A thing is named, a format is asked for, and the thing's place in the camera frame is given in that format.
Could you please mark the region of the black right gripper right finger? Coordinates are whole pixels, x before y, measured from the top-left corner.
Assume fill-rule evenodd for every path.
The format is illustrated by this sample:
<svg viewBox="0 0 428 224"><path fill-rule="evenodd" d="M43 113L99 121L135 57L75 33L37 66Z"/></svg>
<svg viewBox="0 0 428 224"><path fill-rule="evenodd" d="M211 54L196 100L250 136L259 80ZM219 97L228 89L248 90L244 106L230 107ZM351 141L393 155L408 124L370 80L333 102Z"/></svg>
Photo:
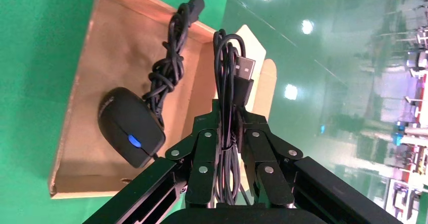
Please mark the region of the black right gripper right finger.
<svg viewBox="0 0 428 224"><path fill-rule="evenodd" d="M320 163L273 134L264 116L238 108L241 155L266 223L397 223Z"/></svg>

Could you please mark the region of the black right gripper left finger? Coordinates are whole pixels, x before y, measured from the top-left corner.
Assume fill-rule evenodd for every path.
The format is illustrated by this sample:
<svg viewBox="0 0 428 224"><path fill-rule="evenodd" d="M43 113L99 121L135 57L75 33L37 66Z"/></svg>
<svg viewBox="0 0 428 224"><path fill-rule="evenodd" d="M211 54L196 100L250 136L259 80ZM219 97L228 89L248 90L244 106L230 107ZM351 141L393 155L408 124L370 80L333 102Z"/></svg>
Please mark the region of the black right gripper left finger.
<svg viewBox="0 0 428 224"><path fill-rule="evenodd" d="M162 223L187 190L186 206L213 204L220 124L219 101L195 117L190 135L157 158L85 223Z"/></svg>

